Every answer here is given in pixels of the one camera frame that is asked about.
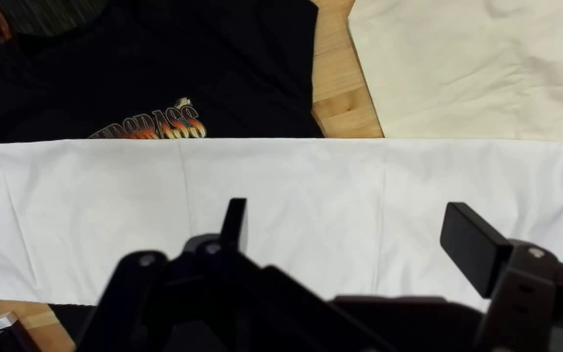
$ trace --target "black machine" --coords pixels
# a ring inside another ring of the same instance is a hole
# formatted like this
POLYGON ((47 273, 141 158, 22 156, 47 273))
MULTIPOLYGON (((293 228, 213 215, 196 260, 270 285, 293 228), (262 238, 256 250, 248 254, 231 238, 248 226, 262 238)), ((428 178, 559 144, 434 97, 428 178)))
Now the black machine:
POLYGON ((125 256, 78 338, 119 352, 563 352, 563 264, 506 240, 465 203, 450 203, 440 242, 475 289, 479 313, 442 297, 323 301, 239 250, 246 199, 219 234, 194 236, 176 260, 125 256))

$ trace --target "white cloth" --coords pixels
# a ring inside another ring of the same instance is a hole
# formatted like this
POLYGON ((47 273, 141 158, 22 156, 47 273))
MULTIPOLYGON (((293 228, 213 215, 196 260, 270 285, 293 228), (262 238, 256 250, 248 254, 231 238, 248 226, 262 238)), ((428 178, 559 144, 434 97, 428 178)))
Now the white cloth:
POLYGON ((563 2, 356 0, 385 137, 563 140, 563 2))
POLYGON ((0 299, 96 303, 131 250, 176 256, 248 197, 246 254, 321 297, 483 307, 438 244, 448 201, 563 258, 563 144, 61 140, 0 144, 0 299))

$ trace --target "black fabric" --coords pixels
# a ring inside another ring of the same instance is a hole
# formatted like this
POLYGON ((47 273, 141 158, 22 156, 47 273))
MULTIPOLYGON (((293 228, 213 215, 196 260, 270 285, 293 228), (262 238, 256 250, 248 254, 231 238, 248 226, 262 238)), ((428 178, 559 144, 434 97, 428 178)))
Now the black fabric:
POLYGON ((321 137, 309 0, 113 0, 0 49, 0 142, 321 137))

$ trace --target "wooden table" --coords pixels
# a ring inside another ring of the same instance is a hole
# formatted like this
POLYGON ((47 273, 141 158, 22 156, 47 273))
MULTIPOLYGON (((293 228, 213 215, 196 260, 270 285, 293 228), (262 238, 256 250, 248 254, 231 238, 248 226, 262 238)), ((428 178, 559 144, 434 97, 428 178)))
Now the wooden table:
MULTIPOLYGON (((315 115, 327 137, 383 137, 348 35, 354 0, 317 0, 315 115)), ((16 313, 41 350, 72 350, 57 316, 41 303, 0 301, 0 313, 16 313)))

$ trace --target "cream fabric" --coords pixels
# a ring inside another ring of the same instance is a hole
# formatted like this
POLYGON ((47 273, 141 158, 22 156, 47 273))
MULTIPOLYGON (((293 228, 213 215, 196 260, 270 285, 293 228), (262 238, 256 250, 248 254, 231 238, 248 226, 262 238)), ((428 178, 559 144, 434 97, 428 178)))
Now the cream fabric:
POLYGON ((321 297, 483 307, 438 244, 448 201, 563 258, 563 144, 59 140, 0 144, 0 299, 96 303, 131 250, 176 256, 248 197, 244 250, 321 297))
POLYGON ((563 2, 356 0, 387 137, 563 140, 563 2))

